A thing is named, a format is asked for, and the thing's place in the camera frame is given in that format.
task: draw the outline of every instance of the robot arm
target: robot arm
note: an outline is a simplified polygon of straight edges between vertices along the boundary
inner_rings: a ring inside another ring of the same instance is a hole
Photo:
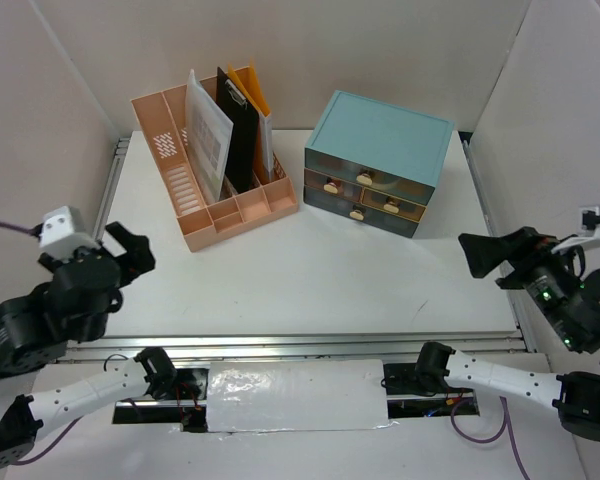
[[[573,257],[600,247],[600,205],[580,208],[577,235],[558,241],[523,227],[504,237],[462,234],[459,237],[474,278],[484,278],[503,262],[511,273],[496,283],[504,290],[526,290],[570,351],[600,349],[600,269],[586,278],[584,268],[574,273]],[[449,387],[489,390],[504,397],[520,397],[556,411],[562,426],[600,442],[600,375],[537,374],[469,357],[450,347],[424,345],[416,374],[429,391]]]
[[[68,387],[19,395],[17,377],[64,355],[69,340],[102,337],[110,313],[122,306],[120,289],[153,270],[146,237],[120,224],[107,232],[125,248],[114,257],[84,229],[80,214],[62,207],[36,228],[39,263],[53,274],[24,297],[0,304],[0,468],[24,457],[34,441],[105,405],[169,390],[176,370],[164,350],[150,348],[121,366]]]
[[[485,362],[437,342],[422,347],[416,375],[432,392],[470,388],[523,399],[556,412],[562,426],[574,435],[600,442],[600,375],[526,372]]]
[[[73,385],[17,396],[0,417],[0,468],[26,456],[35,441],[102,407],[147,394],[161,398],[175,378],[176,369],[165,351],[147,348],[135,358]]]

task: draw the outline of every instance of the white tape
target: white tape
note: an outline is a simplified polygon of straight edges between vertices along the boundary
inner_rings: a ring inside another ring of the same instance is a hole
[[[213,363],[210,432],[386,427],[380,360]]]

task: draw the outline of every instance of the drawer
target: drawer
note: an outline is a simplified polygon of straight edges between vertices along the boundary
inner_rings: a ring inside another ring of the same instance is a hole
[[[380,170],[374,170],[364,165],[348,162],[325,153],[316,151],[305,152],[305,167],[321,172],[327,176],[341,178],[364,187],[378,190],[392,197],[426,205],[435,190],[429,185],[423,185],[406,178],[396,177]]]
[[[418,224],[415,222],[350,202],[322,190],[314,190],[311,187],[304,187],[304,203],[404,237],[412,237],[418,228]]]
[[[332,178],[321,173],[304,171],[304,184],[311,188],[324,190],[332,195],[346,198],[352,202],[359,202],[362,197],[362,187],[353,183],[343,182],[337,178]]]
[[[386,193],[374,192],[369,189],[364,190],[362,203],[414,222],[419,222],[426,210],[426,207],[422,205],[416,205],[400,198],[391,197]]]

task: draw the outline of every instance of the clipboard clip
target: clipboard clip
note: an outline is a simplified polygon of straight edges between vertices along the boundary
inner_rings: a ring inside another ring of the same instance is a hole
[[[247,97],[242,94],[242,92],[234,85],[234,83],[227,79],[225,80],[224,85],[227,87],[229,95],[231,95],[233,101],[241,107],[247,108]]]

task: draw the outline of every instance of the white paper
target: white paper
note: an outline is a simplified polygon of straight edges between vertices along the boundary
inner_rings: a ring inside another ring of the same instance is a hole
[[[210,432],[388,426],[380,360],[212,363]]]
[[[260,116],[260,144],[262,145],[262,162],[264,168],[269,176],[269,181],[275,180],[274,168],[273,168],[273,121],[271,120],[271,114],[265,117],[264,114],[258,110]]]
[[[187,83],[185,115],[191,168],[200,180],[205,201],[212,204],[220,200],[233,122],[196,80],[193,70]]]

